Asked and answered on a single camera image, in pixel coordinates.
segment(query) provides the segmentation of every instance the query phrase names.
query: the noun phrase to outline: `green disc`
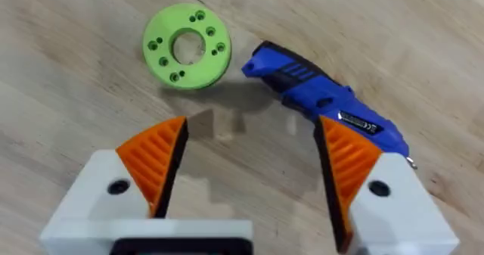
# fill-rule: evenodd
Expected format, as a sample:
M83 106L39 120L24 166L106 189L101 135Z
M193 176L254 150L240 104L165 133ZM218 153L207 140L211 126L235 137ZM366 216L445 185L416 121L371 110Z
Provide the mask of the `green disc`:
M182 33L201 36L205 54L195 64L180 64L172 47ZM231 41L224 23L211 10L193 4L164 8L148 23L143 35L144 59L151 72L177 89L200 89L217 81L227 69Z

